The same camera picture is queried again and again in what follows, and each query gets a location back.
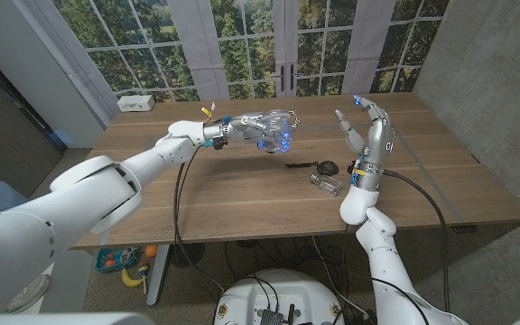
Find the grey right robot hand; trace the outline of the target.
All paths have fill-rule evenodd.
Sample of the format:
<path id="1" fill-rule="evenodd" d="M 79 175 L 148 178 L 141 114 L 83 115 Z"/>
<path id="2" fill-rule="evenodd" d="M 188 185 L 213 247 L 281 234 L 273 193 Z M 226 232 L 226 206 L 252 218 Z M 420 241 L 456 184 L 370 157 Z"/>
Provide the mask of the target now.
<path id="1" fill-rule="evenodd" d="M 367 111 L 372 125 L 368 129 L 368 145 L 340 110 L 335 111 L 348 147 L 357 154 L 351 171 L 351 184 L 361 190 L 378 191 L 383 164 L 393 151 L 395 130 L 389 115 L 377 103 L 358 95 L 355 104 Z"/>

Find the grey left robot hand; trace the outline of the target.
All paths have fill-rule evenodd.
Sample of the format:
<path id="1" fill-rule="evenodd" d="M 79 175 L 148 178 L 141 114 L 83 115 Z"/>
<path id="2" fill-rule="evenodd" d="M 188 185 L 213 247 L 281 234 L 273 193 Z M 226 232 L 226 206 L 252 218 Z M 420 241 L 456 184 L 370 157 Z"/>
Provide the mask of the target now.
<path id="1" fill-rule="evenodd" d="M 203 145 L 219 150 L 235 139 L 267 153 L 286 153 L 300 122 L 295 110 L 285 109 L 226 116 L 203 126 Z"/>

